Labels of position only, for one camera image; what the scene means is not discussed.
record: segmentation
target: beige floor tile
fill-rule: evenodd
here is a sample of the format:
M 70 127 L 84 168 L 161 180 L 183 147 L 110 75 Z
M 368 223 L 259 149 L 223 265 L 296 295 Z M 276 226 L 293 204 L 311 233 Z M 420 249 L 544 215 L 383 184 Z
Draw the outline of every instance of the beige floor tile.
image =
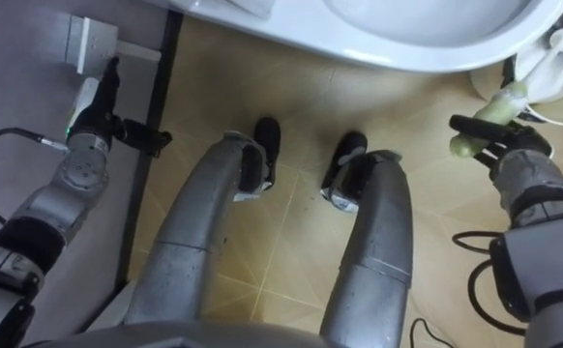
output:
M 354 216 L 333 208 L 318 187 L 315 175 L 299 176 L 264 288 L 324 308 Z
M 274 189 L 257 200 L 230 206 L 227 242 L 218 263 L 220 274 L 262 284 L 297 176 L 298 170 L 279 166 Z
M 202 310 L 205 320 L 246 323 L 252 318 L 258 288 L 216 275 Z
M 150 251 L 165 215 L 166 211 L 159 204 L 157 198 L 149 190 L 145 190 L 133 240 L 135 250 Z
M 279 294 L 262 291 L 252 320 L 318 333 L 324 310 Z
M 128 280 L 135 280 L 139 278 L 144 266 L 146 265 L 146 260 L 148 259 L 148 252 L 136 249 L 134 246 L 131 253 L 131 260 L 129 261 L 129 272 L 127 274 Z
M 212 144 L 212 141 L 179 133 L 173 133 L 173 137 L 163 155 L 153 160 L 146 185 L 165 211 L 169 210 L 180 187 Z
M 487 170 L 470 159 L 442 159 L 407 172 L 407 178 L 413 206 L 437 214 L 445 214 L 494 190 Z
M 466 292 L 468 275 L 486 257 L 456 247 L 450 240 L 472 226 L 421 211 L 414 212 L 413 223 L 415 305 L 456 346 L 493 347 L 494 334 L 472 309 Z

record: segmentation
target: black baseboard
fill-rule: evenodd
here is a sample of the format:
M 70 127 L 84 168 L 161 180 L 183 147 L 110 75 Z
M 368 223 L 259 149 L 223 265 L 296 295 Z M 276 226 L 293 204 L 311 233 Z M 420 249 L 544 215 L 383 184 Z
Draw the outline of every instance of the black baseboard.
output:
M 182 23 L 183 14 L 173 11 L 167 12 L 167 20 L 165 21 L 165 29 L 163 32 L 163 42 L 160 49 L 162 58 L 157 67 L 157 75 L 155 76 L 155 84 L 153 85 L 153 93 L 151 95 L 148 117 L 146 119 L 146 125 L 153 129 L 158 129 L 162 121 L 165 97 L 167 95 L 169 80 L 172 76 L 174 56 L 176 55 L 178 35 L 181 30 Z M 129 263 L 131 261 L 131 252 L 133 248 L 133 238 L 135 237 L 135 229 L 137 226 L 137 216 L 139 215 L 139 208 L 144 196 L 144 189 L 146 187 L 146 181 L 148 180 L 148 170 L 150 169 L 152 160 L 153 159 L 149 156 L 145 155 L 139 155 L 139 159 L 137 160 L 137 168 L 135 169 L 135 177 L 133 179 L 133 189 L 129 200 L 129 210 L 127 211 L 127 221 L 125 223 L 123 244 L 120 250 L 120 260 L 116 275 L 116 293 L 120 292 L 120 290 L 122 290 L 122 288 L 127 284 Z

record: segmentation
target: gray metal leg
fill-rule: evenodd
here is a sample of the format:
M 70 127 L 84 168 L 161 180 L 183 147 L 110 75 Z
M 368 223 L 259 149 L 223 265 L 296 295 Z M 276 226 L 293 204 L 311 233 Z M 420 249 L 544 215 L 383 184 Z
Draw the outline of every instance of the gray metal leg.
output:
M 230 138 L 213 145 L 183 185 L 135 288 L 126 324 L 199 316 L 211 257 L 223 241 L 220 225 L 237 192 L 244 145 Z
M 363 189 L 320 334 L 350 348 L 398 348 L 412 273 L 410 192 L 390 154 L 368 156 L 377 163 Z

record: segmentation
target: robot leg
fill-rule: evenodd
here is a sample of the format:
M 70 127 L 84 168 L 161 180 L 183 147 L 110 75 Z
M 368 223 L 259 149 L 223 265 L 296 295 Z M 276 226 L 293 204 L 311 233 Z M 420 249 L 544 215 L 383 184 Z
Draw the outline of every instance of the robot leg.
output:
M 268 141 L 259 140 L 261 145 L 228 132 L 199 161 L 157 235 L 126 324 L 199 317 L 213 261 L 223 245 L 228 205 L 256 198 L 273 185 L 280 146 L 277 121 L 260 120 L 254 138 Z
M 334 206 L 358 214 L 320 334 L 350 348 L 398 348 L 412 274 L 410 192 L 398 154 L 366 149 L 362 134 L 347 134 L 323 183 Z

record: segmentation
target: metal bracket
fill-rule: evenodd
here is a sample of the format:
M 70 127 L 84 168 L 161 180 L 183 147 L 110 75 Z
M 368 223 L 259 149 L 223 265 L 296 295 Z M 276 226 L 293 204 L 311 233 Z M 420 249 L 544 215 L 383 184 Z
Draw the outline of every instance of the metal bracket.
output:
M 159 62 L 159 51 L 118 40 L 118 27 L 88 17 L 71 16 L 65 61 L 86 76 L 103 74 L 116 54 Z

